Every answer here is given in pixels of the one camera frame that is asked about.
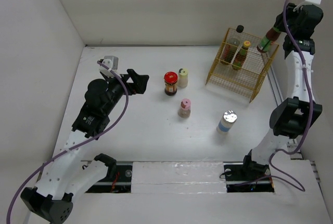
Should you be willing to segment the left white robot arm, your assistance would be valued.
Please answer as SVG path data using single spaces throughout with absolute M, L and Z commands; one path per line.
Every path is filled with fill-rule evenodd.
M 149 75 L 133 69 L 121 75 L 106 69 L 103 78 L 88 84 L 85 102 L 61 152 L 36 185 L 24 188 L 20 195 L 32 213 L 49 223 L 64 223 L 79 196 L 99 180 L 115 177 L 116 160 L 105 154 L 97 155 L 79 174 L 75 171 L 88 149 L 111 129 L 109 114 L 120 98 L 144 94 L 148 80 Z

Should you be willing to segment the ketchup bottle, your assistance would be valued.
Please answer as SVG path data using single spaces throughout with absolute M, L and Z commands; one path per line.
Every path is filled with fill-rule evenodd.
M 234 70 L 240 70 L 247 58 L 248 49 L 251 46 L 250 41 L 244 41 L 242 47 L 235 56 L 235 59 L 232 63 L 232 68 Z
M 280 34 L 281 32 L 276 27 L 272 27 L 271 29 L 269 29 L 266 35 L 257 45 L 257 50 L 260 53 L 267 53 L 270 50 L 271 46 L 279 38 Z

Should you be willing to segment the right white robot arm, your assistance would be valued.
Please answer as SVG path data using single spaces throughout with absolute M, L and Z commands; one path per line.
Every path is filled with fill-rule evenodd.
M 288 71 L 287 97 L 273 110 L 266 136 L 244 157 L 240 172 L 246 180 L 264 176 L 271 167 L 270 157 L 282 151 L 290 139 L 305 136 L 322 113 L 323 107 L 315 102 L 311 87 L 315 54 L 311 36 L 322 18 L 323 11 L 316 5 L 297 7 L 292 3 L 276 18 L 275 28 L 286 33 L 283 50 Z

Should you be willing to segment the tall red-label sauce bottle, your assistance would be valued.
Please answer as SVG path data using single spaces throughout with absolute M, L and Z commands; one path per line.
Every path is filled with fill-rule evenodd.
M 244 26 L 238 25 L 236 30 L 227 39 L 221 57 L 222 64 L 229 65 L 232 62 L 238 46 L 240 45 L 241 34 L 243 30 Z

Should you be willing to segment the red-lid sauce jar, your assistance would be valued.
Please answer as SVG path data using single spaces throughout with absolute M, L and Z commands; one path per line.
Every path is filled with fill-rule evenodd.
M 164 92 L 168 96 L 173 96 L 177 93 L 178 75 L 173 71 L 169 71 L 164 75 Z

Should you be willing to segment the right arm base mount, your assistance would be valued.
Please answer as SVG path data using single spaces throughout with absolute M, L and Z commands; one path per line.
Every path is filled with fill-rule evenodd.
M 224 164 L 224 171 L 220 174 L 220 179 L 225 179 L 227 193 L 274 193 L 275 190 L 270 178 L 254 182 L 255 179 L 263 176 L 265 175 L 257 173 L 248 175 L 242 170 L 242 164 Z

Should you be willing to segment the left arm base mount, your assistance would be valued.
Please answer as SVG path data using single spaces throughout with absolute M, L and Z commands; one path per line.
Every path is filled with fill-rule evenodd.
M 132 186 L 132 163 L 117 163 L 114 173 L 108 171 L 107 176 L 93 186 L 87 193 L 131 193 Z

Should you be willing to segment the silver-lid blue-label shaker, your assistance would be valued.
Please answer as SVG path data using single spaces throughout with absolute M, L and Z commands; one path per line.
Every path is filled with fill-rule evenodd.
M 237 114 L 233 110 L 225 111 L 216 127 L 217 132 L 220 134 L 228 133 L 236 121 Z

